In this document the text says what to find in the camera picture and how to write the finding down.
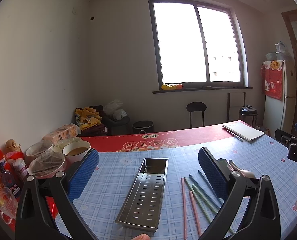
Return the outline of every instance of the stainless steel tray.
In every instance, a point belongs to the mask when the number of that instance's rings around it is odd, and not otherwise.
[[[155,232],[160,221],[168,158],[144,158],[115,220],[124,227]]]

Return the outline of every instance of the bowl of soup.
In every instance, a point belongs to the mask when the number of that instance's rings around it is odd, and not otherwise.
[[[90,150],[90,143],[87,141],[77,141],[66,145],[63,148],[65,159],[69,163],[78,162],[83,159],[85,154]]]

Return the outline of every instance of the pink chopstick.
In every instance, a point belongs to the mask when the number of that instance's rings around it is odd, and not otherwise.
[[[185,199],[185,188],[184,188],[184,178],[182,180],[182,193],[183,193],[183,209],[184,209],[184,240],[187,238],[187,226],[186,226],[186,199]]]
[[[191,190],[189,191],[189,196],[190,196],[191,202],[192,202],[192,207],[193,207],[193,212],[194,212],[194,217],[195,217],[195,223],[196,223],[196,227],[197,227],[197,233],[198,233],[198,236],[201,236],[202,235],[201,225],[200,225],[200,221],[198,219],[197,210],[196,210],[196,206],[195,206],[195,201],[194,201],[193,193],[192,193]]]

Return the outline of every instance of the window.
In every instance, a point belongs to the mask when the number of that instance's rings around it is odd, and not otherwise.
[[[188,0],[149,0],[159,85],[243,87],[229,9]]]

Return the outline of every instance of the refrigerator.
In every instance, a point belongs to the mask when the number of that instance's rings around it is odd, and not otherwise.
[[[275,131],[281,129],[290,133],[293,126],[296,102],[295,65],[291,61],[277,60],[283,68],[283,86],[281,100],[265,96],[263,126],[269,129],[269,135],[275,139]]]

